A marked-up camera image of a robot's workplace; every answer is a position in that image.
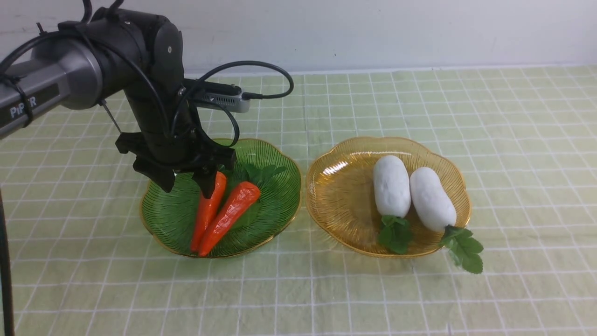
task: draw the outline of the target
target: plate rim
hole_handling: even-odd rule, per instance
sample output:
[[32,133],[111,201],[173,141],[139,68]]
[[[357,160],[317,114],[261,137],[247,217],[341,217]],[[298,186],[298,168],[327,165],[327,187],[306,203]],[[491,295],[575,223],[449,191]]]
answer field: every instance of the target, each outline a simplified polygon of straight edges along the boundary
[[311,219],[322,229],[324,230],[327,234],[329,234],[333,239],[335,239],[337,242],[341,243],[342,245],[346,246],[347,248],[358,252],[360,254],[363,255],[368,255],[368,256],[373,256],[376,258],[391,258],[391,259],[413,259],[413,258],[418,258],[421,256],[425,256],[425,255],[430,255],[432,253],[435,253],[441,249],[443,249],[443,247],[436,247],[433,248],[427,252],[422,252],[422,253],[417,253],[417,254],[410,254],[410,255],[400,255],[400,254],[382,254],[382,253],[374,253],[374,252],[369,252],[369,251],[364,251],[361,249],[358,249],[346,242],[344,242],[342,239],[339,239],[336,235],[334,235],[332,232],[330,232],[327,228],[325,228],[318,220],[315,219],[315,216],[313,215],[313,209],[311,208],[311,201],[312,201],[312,197],[310,196],[311,193],[309,192],[309,178],[313,175],[313,168],[315,167],[315,163],[319,160],[322,160],[323,158],[333,155],[335,152],[338,151],[340,145],[345,144],[346,142],[353,142],[356,140],[379,140],[379,139],[388,139],[388,140],[403,140],[406,142],[410,142],[414,145],[417,145],[421,148],[423,148],[425,151],[427,151],[429,154],[436,156],[438,158],[440,158],[441,160],[445,160],[448,164],[450,164],[451,166],[453,166],[456,171],[458,172],[458,175],[460,176],[460,180],[462,181],[462,184],[464,186],[464,191],[465,191],[465,195],[466,195],[466,200],[467,203],[469,204],[469,211],[466,215],[466,220],[464,221],[464,225],[462,226],[463,228],[468,227],[469,222],[470,222],[470,218],[472,216],[472,212],[473,212],[473,206],[471,204],[470,201],[470,195],[467,192],[466,189],[466,180],[464,179],[464,176],[462,175],[462,172],[460,171],[460,169],[448,158],[441,156],[433,151],[431,151],[429,148],[427,148],[425,145],[423,145],[422,143],[416,142],[412,139],[409,138],[404,138],[402,136],[355,136],[352,138],[348,138],[346,140],[343,140],[339,143],[337,143],[335,146],[333,146],[328,152],[321,154],[318,158],[316,158],[315,160],[313,160],[313,162],[311,163],[311,165],[309,166],[309,169],[307,170],[307,174],[305,176],[305,189],[306,189],[306,194],[305,194],[305,207],[307,208],[307,212],[309,213],[309,216],[311,217]]
[[[213,140],[232,140],[232,139],[230,139],[230,138],[214,138]],[[271,241],[272,241],[272,240],[273,240],[273,239],[274,239],[274,238],[275,238],[277,235],[281,234],[281,233],[282,233],[284,230],[286,230],[286,228],[287,228],[287,227],[288,227],[288,226],[289,226],[289,225],[290,225],[292,222],[294,222],[294,220],[296,219],[296,217],[298,216],[298,214],[299,214],[299,212],[300,212],[300,209],[302,208],[302,205],[303,205],[303,204],[302,204],[302,203],[303,203],[303,196],[304,196],[304,194],[303,194],[303,193],[304,193],[304,191],[303,191],[303,182],[304,182],[303,180],[304,180],[304,179],[303,179],[303,173],[302,173],[302,171],[301,171],[301,169],[300,169],[300,166],[297,164],[297,162],[296,162],[296,161],[295,161],[293,158],[291,158],[291,157],[289,157],[288,155],[286,155],[286,154],[282,153],[282,151],[281,151],[281,150],[280,150],[278,147],[274,146],[274,144],[272,144],[272,143],[270,143],[270,142],[268,142],[268,141],[261,140],[261,139],[257,139],[257,138],[242,138],[242,139],[239,139],[239,140],[238,140],[238,142],[241,142],[241,141],[246,141],[246,140],[254,140],[254,141],[257,141],[257,142],[263,142],[263,143],[265,143],[266,145],[269,145],[269,146],[271,146],[272,148],[276,149],[276,150],[278,151],[278,153],[279,153],[281,156],[283,156],[283,157],[285,157],[285,158],[289,159],[289,160],[290,160],[290,162],[292,162],[292,163],[293,163],[293,164],[296,166],[296,168],[297,168],[297,170],[298,170],[298,172],[299,172],[299,173],[298,173],[298,175],[299,175],[299,179],[300,179],[300,180],[299,180],[299,186],[300,186],[300,187],[299,187],[299,189],[298,189],[298,190],[299,190],[299,191],[298,191],[298,192],[299,192],[299,198],[298,198],[298,203],[297,203],[297,209],[295,210],[295,212],[294,212],[293,216],[292,216],[292,217],[291,217],[291,218],[288,220],[288,222],[287,222],[287,223],[286,223],[286,224],[285,224],[285,225],[284,225],[284,226],[283,226],[283,227],[282,227],[282,228],[281,228],[281,229],[278,231],[278,233],[276,233],[276,234],[273,234],[273,235],[269,236],[269,237],[268,237],[266,240],[264,240],[263,242],[261,242],[261,243],[259,243],[259,244],[255,245],[255,246],[253,246],[253,247],[251,247],[251,248],[249,248],[249,249],[246,249],[246,250],[244,250],[244,251],[240,251],[240,252],[237,252],[237,253],[234,253],[234,254],[229,254],[229,255],[219,255],[219,256],[199,256],[199,255],[192,255],[192,254],[180,253],[180,252],[176,252],[176,251],[174,251],[173,249],[171,249],[171,248],[169,248],[168,246],[166,246],[166,245],[165,245],[165,244],[164,244],[164,243],[163,243],[163,242],[162,242],[162,241],[161,241],[161,240],[160,240],[160,239],[159,239],[159,238],[158,238],[158,237],[157,237],[157,236],[156,236],[156,235],[153,233],[153,231],[150,229],[150,227],[147,225],[147,222],[145,221],[145,217],[143,216],[143,201],[144,201],[145,197],[147,197],[147,193],[149,192],[149,188],[151,187],[151,183],[152,183],[152,181],[151,181],[151,180],[149,180],[149,181],[147,182],[147,188],[145,189],[145,192],[143,193],[143,196],[141,197],[141,200],[140,200],[140,202],[139,202],[139,217],[141,218],[141,223],[142,223],[142,224],[143,224],[143,226],[145,227],[145,230],[147,230],[147,232],[148,232],[148,233],[149,233],[149,234],[150,234],[150,235],[153,237],[153,239],[154,239],[154,240],[155,240],[155,241],[156,241],[156,242],[157,242],[157,243],[158,243],[158,244],[159,244],[159,245],[160,245],[162,248],[164,248],[166,251],[169,251],[170,253],[173,253],[173,254],[175,254],[175,255],[180,255],[180,256],[184,256],[184,257],[186,257],[186,258],[191,258],[191,259],[226,259],[226,258],[233,258],[233,257],[236,257],[236,256],[241,256],[241,255],[245,255],[245,254],[247,254],[247,253],[250,253],[250,252],[252,252],[252,251],[254,251],[254,250],[256,250],[256,249],[258,249],[258,248],[262,247],[263,245],[265,245],[265,244],[267,244],[267,243],[271,242]]]

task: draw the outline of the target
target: white radish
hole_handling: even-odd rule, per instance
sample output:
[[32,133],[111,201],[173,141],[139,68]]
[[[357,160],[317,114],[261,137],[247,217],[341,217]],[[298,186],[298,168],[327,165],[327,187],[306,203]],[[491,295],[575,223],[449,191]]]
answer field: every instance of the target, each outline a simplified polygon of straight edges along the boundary
[[456,224],[456,209],[433,169],[415,170],[410,177],[410,190],[413,206],[426,228],[443,233],[447,226]]
[[382,215],[404,218],[411,206],[408,171],[402,160],[387,155],[373,167],[373,187],[377,211]]

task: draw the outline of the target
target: light green tablecloth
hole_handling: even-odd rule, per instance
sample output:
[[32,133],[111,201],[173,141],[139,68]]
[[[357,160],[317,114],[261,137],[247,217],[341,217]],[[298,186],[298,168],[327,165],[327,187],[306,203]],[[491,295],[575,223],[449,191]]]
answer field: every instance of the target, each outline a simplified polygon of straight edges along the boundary
[[[17,335],[597,335],[597,67],[295,76],[238,115],[300,165],[354,136],[404,136],[463,172],[485,272],[445,251],[348,251],[302,209],[241,258],[172,255],[139,219],[147,179],[101,109],[58,109],[0,142]],[[281,77],[226,78],[281,91]],[[123,96],[109,101],[136,129]],[[201,112],[230,136],[221,112]]]

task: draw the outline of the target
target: orange carrot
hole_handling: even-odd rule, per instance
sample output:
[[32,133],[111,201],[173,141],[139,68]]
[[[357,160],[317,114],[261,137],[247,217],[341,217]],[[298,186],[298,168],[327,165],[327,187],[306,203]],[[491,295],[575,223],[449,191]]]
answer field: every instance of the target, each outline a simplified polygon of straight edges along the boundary
[[195,218],[195,232],[193,233],[193,239],[190,244],[192,252],[197,253],[199,251],[201,237],[218,213],[218,208],[226,190],[226,182],[226,175],[222,172],[217,172],[216,184],[211,198],[207,199],[203,196],[203,193],[199,193],[199,208],[197,209],[197,216]]
[[230,193],[224,207],[205,230],[199,244],[199,256],[206,256],[226,235],[234,223],[261,196],[261,190],[251,182],[239,183]]

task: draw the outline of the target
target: amber plate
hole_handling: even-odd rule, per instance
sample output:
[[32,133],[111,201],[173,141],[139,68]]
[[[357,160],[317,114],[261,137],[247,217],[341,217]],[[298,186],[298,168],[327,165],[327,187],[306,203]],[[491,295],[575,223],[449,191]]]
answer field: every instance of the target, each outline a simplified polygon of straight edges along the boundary
[[411,205],[406,219],[414,239],[408,252],[398,255],[377,243],[381,216],[373,192],[373,167],[385,155],[398,156],[412,174],[430,167],[439,175],[456,208],[457,227],[465,227],[472,211],[462,174],[448,159],[406,138],[351,138],[319,157],[307,173],[307,210],[313,220],[347,247],[381,258],[415,258],[439,250],[441,233],[425,228]]
[[[230,139],[216,139],[222,144]],[[245,212],[205,258],[227,258],[251,252],[282,232],[300,209],[302,175],[296,162],[283,155],[271,143],[259,139],[241,139],[236,150],[235,171],[251,164],[259,168],[274,165],[286,170],[272,178],[261,189],[261,197]],[[224,200],[240,182],[234,172],[224,171],[228,177]],[[190,251],[195,230],[195,216],[199,201],[199,187],[190,173],[179,174],[174,188],[165,193],[149,182],[140,204],[143,225],[166,250],[191,258],[203,258]]]

